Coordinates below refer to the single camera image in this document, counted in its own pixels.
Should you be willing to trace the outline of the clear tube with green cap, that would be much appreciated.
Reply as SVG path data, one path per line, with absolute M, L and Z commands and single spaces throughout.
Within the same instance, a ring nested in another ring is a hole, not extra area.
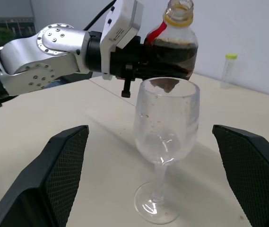
M 237 60 L 238 55 L 235 53 L 227 53 L 225 55 L 225 64 L 223 68 L 223 73 L 221 77 L 220 87 L 222 89 L 227 89 L 233 80 L 233 69 L 235 61 Z

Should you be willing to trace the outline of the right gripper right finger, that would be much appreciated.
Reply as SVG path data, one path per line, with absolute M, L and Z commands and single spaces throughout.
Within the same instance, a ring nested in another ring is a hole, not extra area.
M 229 126 L 212 129 L 227 181 L 252 227 L 269 227 L 269 142 Z

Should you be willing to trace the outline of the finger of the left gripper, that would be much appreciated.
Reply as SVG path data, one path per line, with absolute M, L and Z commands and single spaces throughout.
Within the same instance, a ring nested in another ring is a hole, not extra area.
M 134 78 L 142 80 L 157 77 L 171 77 L 189 80 L 191 75 L 192 70 L 187 70 L 177 65 L 162 62 L 147 62 L 139 64 L 134 72 Z
M 146 36 L 142 43 L 139 44 L 139 48 L 151 48 L 153 47 L 153 38 Z

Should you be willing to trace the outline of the dark soda bottle red cap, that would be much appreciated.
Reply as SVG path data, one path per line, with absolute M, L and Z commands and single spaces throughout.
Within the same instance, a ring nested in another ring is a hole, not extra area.
M 162 62 L 194 70 L 198 40 L 190 28 L 194 18 L 193 0 L 169 0 L 162 23 L 150 31 L 153 47 L 145 48 L 146 63 Z M 163 77 L 152 83 L 169 93 L 179 82 L 178 78 Z

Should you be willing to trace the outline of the window with greenery outside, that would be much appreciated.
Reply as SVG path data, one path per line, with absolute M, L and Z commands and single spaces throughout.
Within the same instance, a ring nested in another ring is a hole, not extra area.
M 0 47 L 11 40 L 35 34 L 33 17 L 0 17 Z

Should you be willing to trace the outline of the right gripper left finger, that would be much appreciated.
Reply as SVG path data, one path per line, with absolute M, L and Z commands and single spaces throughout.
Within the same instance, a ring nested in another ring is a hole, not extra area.
M 89 127 L 64 130 L 26 166 L 0 201 L 0 227 L 66 227 L 81 179 Z

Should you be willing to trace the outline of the clear wine glass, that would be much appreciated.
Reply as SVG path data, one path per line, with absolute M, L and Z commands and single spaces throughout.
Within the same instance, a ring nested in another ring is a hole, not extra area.
M 154 166 L 154 179 L 135 192 L 136 211 L 154 224 L 178 217 L 173 190 L 165 184 L 167 168 L 192 150 L 199 127 L 200 88 L 184 79 L 158 77 L 139 87 L 134 138 L 140 154 Z

